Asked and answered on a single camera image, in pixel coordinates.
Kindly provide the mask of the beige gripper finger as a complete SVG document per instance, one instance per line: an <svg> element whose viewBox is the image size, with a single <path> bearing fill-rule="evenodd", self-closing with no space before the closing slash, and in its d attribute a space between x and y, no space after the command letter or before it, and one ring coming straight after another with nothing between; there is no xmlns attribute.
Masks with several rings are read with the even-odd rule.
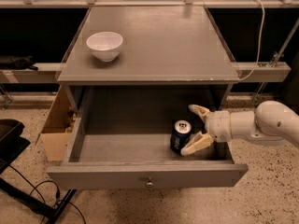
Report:
<svg viewBox="0 0 299 224"><path fill-rule="evenodd" d="M189 156L195 153L196 151L207 148L213 142L213 138L208 133L197 133L180 151L182 156Z"/></svg>
<svg viewBox="0 0 299 224"><path fill-rule="evenodd" d="M188 105L188 108L191 112L197 115L203 122L206 121L207 117L210 114L210 110L208 108L200 105Z"/></svg>

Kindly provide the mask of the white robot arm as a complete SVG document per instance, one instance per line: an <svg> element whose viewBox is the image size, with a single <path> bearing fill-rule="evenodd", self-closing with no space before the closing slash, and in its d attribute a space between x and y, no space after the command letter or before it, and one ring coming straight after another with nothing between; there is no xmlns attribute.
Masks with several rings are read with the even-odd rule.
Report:
<svg viewBox="0 0 299 224"><path fill-rule="evenodd" d="M257 145L278 146L283 140L299 147L299 116L276 101L260 103L254 111L210 111L200 105L189 109L205 124L206 133L197 133L180 151L182 156L209 147L242 139Z"/></svg>

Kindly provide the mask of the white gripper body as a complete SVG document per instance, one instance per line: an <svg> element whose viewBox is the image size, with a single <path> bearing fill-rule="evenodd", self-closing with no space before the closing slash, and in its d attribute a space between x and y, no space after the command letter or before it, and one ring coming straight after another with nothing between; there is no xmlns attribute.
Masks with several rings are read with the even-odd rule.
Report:
<svg viewBox="0 0 299 224"><path fill-rule="evenodd" d="M229 142L231 135L231 115L228 111L215 111L207 115L205 128L217 143Z"/></svg>

